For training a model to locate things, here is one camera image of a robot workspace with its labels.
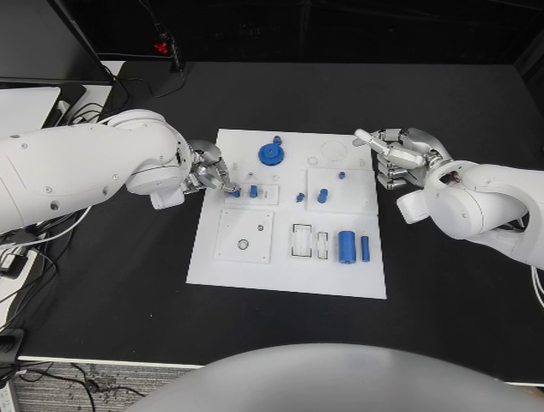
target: black table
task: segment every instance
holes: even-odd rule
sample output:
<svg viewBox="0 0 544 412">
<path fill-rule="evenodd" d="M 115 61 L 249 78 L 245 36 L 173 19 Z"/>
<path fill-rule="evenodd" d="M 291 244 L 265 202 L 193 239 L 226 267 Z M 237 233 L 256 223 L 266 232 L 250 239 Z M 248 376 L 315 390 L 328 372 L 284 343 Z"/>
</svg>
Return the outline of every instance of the black table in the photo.
<svg viewBox="0 0 544 412">
<path fill-rule="evenodd" d="M 168 67 L 128 63 L 121 76 L 161 93 L 180 80 Z M 197 63 L 165 98 L 141 82 L 127 88 L 129 108 L 161 113 L 187 139 L 214 141 L 219 128 L 416 127 L 456 159 L 544 169 L 544 122 L 513 66 Z M 530 268 L 448 238 L 430 220 L 409 226 L 396 199 L 410 190 L 377 193 L 387 300 L 186 284 L 203 194 L 155 211 L 148 197 L 119 191 L 76 229 L 50 293 L 21 321 L 21 354 L 204 365 L 256 348 L 347 342 L 544 384 Z"/>
</svg>

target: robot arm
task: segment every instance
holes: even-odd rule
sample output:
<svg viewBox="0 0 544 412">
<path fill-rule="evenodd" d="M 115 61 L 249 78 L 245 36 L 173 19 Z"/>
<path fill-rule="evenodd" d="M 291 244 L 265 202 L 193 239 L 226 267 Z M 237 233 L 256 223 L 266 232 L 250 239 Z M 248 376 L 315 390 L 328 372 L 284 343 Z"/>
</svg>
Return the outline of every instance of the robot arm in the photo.
<svg viewBox="0 0 544 412">
<path fill-rule="evenodd" d="M 220 150 L 193 143 L 147 110 L 1 139 L 0 233 L 104 202 L 122 185 L 155 209 L 206 187 L 235 191 Z"/>
<path fill-rule="evenodd" d="M 377 179 L 386 188 L 406 185 L 399 178 L 423 188 L 397 201 L 406 222 L 430 216 L 448 236 L 491 246 L 544 270 L 544 172 L 455 161 L 436 138 L 416 129 L 357 130 L 356 137 L 356 146 L 369 144 L 379 152 Z M 507 225 L 527 214 L 525 228 Z"/>
</svg>

